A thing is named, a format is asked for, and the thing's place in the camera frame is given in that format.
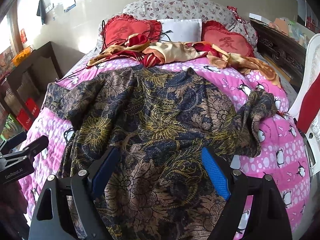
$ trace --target white pillow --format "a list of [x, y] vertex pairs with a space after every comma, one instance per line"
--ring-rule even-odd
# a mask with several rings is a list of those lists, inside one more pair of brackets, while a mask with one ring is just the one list
[[[170, 40], [173, 42], [197, 42], [201, 41], [202, 20], [177, 20], [177, 19], [162, 19], [158, 20], [162, 25], [162, 32], [171, 30], [172, 33], [167, 33]], [[160, 35], [160, 39], [169, 41], [166, 35]]]

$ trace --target bed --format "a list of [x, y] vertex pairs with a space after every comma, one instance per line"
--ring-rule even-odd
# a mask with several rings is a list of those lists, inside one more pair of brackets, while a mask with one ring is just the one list
[[[209, 0], [140, 0], [125, 6], [123, 12], [119, 14], [122, 13], [133, 15], [137, 19], [201, 18], [203, 21], [218, 21], [229, 31], [243, 35], [255, 49], [255, 56], [263, 60], [256, 51], [257, 36], [250, 24], [239, 20], [227, 8]], [[98, 73], [137, 65], [137, 61], [133, 59], [119, 58], [86, 69], [88, 60], [97, 56], [101, 51], [103, 43], [101, 30], [102, 25], [99, 27], [97, 46], [86, 54], [66, 74], [69, 77], [58, 82], [58, 85], [70, 90], [82, 81], [91, 80]], [[260, 72], [254, 70], [243, 76], [234, 68], [221, 70], [207, 67], [207, 65], [207, 58], [198, 58], [156, 67], [176, 72], [191, 67], [198, 75], [215, 84], [227, 95], [236, 110], [239, 110], [247, 100], [246, 93], [241, 89], [243, 86], [255, 89], [258, 85], [262, 85], [267, 92], [274, 94], [279, 110], [284, 113], [288, 112], [297, 97], [285, 78], [280, 77], [282, 85], [280, 89], [266, 80]], [[308, 156], [305, 152], [303, 138], [298, 133], [293, 118], [287, 114], [284, 117], [275, 114], [271, 118], [263, 119], [259, 129], [262, 148], [260, 155], [255, 158], [235, 155], [231, 167], [241, 169], [248, 176], [262, 177], [265, 173], [273, 176], [286, 205], [292, 231], [294, 231], [300, 223], [310, 192]], [[23, 146], [41, 135], [49, 138], [48, 148], [35, 158], [35, 172], [20, 180], [23, 193], [29, 203], [28, 216], [30, 218], [47, 176], [57, 173], [64, 148], [73, 133], [74, 130], [69, 121], [58, 118], [45, 107], [41, 109], [39, 116], [28, 131], [28, 137]], [[252, 198], [249, 196], [235, 239], [242, 237], [250, 214], [251, 202]]]

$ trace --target red pillow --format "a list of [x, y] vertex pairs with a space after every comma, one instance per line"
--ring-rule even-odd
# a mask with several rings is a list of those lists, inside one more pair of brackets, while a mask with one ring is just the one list
[[137, 20], [132, 15], [122, 14], [108, 20], [102, 31], [106, 35], [106, 46], [109, 47], [116, 42], [124, 42], [135, 33], [144, 34], [150, 42], [158, 41], [161, 28], [161, 22], [157, 20]]
[[253, 48], [244, 36], [229, 32], [221, 23], [216, 21], [203, 23], [201, 40], [211, 42], [226, 52], [254, 57]]

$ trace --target metal bolt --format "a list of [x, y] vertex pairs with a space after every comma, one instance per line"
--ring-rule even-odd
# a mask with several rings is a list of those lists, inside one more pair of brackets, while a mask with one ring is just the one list
[[241, 175], [241, 171], [240, 170], [233, 170], [232, 173], [233, 173], [233, 175], [236, 175], [236, 176]]
[[272, 176], [267, 174], [264, 176], [264, 178], [267, 180], [267, 181], [271, 181], [272, 180]]
[[86, 175], [86, 174], [87, 174], [87, 171], [86, 171], [86, 170], [81, 170], [81, 171], [78, 172], [78, 175], [79, 175], [79, 176], [84, 176], [84, 175]]
[[48, 180], [48, 181], [54, 180], [54, 175], [53, 175], [53, 174], [49, 175], [49, 176], [47, 177], [47, 180]]

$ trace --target pink bedspread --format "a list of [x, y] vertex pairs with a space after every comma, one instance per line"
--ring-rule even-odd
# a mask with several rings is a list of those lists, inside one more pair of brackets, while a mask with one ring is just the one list
[[[90, 52], [85, 55], [69, 73], [74, 73], [85, 67], [88, 59], [98, 52]], [[94, 78], [98, 73], [130, 67], [139, 63], [131, 59], [115, 59], [91, 69], [85, 69], [75, 75], [60, 81], [58, 84], [71, 89], [84, 80]], [[250, 89], [257, 86], [263, 87], [267, 92], [273, 93], [278, 109], [287, 112], [289, 102], [284, 90], [271, 84], [259, 72], [251, 71], [243, 76], [233, 68], [219, 70], [208, 66], [207, 58], [190, 60], [188, 62], [176, 62], [158, 66], [170, 71], [183, 71], [191, 67], [200, 76], [214, 83], [223, 93], [228, 95], [236, 110], [247, 100]], [[288, 120], [279, 115], [264, 119], [260, 123], [259, 137], [262, 151], [256, 158], [235, 156], [231, 163], [233, 168], [241, 169], [248, 176], [262, 177], [265, 173], [271, 174], [276, 181], [279, 191], [287, 208], [292, 231], [300, 223], [304, 207], [308, 201], [310, 191], [310, 175], [308, 162], [304, 150], [303, 139], [298, 133], [292, 118]], [[69, 121], [62, 120], [51, 113], [47, 108], [41, 110], [39, 116], [32, 124], [28, 132], [28, 138], [23, 146], [34, 141], [41, 135], [49, 138], [49, 146], [39, 154], [34, 161], [35, 172], [20, 180], [23, 193], [29, 202], [28, 216], [31, 217], [36, 199], [41, 188], [50, 174], [55, 174], [59, 168], [66, 142], [73, 133]], [[239, 232], [243, 233], [250, 214], [252, 197], [247, 198], [244, 213], [239, 224]], [[236, 233], [235, 239], [242, 237]]]

